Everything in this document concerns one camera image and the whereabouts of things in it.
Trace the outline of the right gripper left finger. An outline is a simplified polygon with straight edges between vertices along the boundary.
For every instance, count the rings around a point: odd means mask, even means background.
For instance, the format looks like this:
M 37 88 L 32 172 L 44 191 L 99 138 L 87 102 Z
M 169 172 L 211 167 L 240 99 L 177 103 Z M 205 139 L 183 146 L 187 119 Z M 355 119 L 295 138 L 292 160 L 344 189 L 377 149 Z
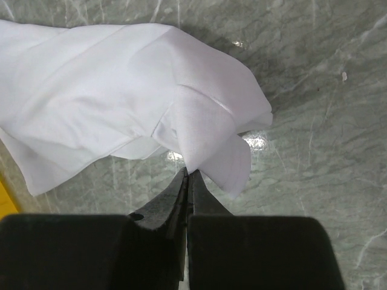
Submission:
M 2 289 L 178 289 L 188 174 L 130 214 L 11 214 L 1 220 Z

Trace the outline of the white t shirt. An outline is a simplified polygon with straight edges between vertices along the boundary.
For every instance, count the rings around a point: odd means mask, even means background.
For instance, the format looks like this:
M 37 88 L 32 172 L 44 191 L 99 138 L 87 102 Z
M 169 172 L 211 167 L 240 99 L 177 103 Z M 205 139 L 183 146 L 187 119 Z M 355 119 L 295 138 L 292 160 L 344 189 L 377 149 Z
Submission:
M 1 21 L 1 140 L 33 196 L 106 156 L 166 151 L 238 195 L 241 134 L 272 118 L 251 70 L 176 27 Z

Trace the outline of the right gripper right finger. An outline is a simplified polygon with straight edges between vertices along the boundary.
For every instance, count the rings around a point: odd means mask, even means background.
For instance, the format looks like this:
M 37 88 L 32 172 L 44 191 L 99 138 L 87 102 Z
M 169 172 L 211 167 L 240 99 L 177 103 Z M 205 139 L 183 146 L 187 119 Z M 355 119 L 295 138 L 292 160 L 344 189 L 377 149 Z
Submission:
M 343 289 L 330 238 L 302 216 L 237 216 L 189 176 L 191 289 Z

